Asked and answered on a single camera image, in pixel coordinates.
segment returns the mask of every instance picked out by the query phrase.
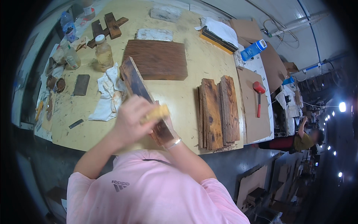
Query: blue water bottle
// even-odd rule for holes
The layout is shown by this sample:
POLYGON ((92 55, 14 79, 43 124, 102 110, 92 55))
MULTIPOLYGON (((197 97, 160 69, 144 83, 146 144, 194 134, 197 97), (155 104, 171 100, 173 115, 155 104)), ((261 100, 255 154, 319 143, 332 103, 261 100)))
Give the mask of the blue water bottle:
POLYGON ((265 50, 266 48, 266 42, 264 40, 258 40, 241 52, 242 60, 247 61, 253 56, 261 53, 261 51, 265 50))

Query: water bottle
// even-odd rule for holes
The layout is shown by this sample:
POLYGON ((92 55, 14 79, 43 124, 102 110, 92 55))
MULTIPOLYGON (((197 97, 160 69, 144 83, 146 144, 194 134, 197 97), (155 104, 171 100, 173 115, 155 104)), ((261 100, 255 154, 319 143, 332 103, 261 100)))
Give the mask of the water bottle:
POLYGON ((64 11, 61 15, 60 23, 63 34, 66 36, 68 41, 72 43, 76 39, 76 27, 73 23, 73 17, 64 11))
POLYGON ((253 56, 261 53, 261 51, 265 50, 266 48, 267 44, 264 40, 256 41, 241 52, 242 60, 247 61, 253 56))

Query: black hair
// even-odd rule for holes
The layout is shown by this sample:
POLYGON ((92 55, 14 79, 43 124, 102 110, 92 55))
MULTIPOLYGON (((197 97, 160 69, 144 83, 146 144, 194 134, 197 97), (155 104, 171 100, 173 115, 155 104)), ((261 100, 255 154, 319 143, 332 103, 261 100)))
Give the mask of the black hair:
POLYGON ((321 146, 323 141, 324 141, 324 133, 319 128, 314 128, 313 130, 318 132, 317 143, 318 143, 319 146, 321 146))

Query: bottle cap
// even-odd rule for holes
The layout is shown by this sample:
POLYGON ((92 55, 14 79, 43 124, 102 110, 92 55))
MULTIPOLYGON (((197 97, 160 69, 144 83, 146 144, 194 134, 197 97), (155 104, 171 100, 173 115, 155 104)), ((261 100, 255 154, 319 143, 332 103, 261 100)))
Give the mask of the bottle cap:
POLYGON ((100 34, 98 36, 96 36, 95 38, 95 42, 96 44, 101 44, 106 40, 105 36, 103 34, 100 34))

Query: plastic bottle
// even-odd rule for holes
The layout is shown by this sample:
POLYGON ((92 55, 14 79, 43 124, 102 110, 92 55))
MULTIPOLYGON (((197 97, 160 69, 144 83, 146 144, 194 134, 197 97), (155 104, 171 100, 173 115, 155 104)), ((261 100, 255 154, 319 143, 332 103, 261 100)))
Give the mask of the plastic bottle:
POLYGON ((68 41, 72 43, 76 39, 76 27, 73 22, 73 17, 64 11, 61 15, 60 23, 63 34, 66 36, 68 41))
POLYGON ((107 43, 106 38, 103 34, 96 36, 96 57, 100 69, 105 72, 107 69, 112 68, 114 65, 112 57, 111 46, 107 43))
POLYGON ((84 11, 84 17, 90 21, 96 16, 95 9, 93 8, 93 0, 81 0, 84 11))
POLYGON ((60 42, 60 47, 63 50, 63 55, 70 68, 72 70, 78 69, 81 66, 81 59, 78 57, 76 50, 69 45, 66 39, 60 42))
POLYGON ((266 48, 267 44, 264 40, 256 41, 241 52, 242 60, 247 61, 253 56, 261 53, 261 51, 265 50, 266 48))

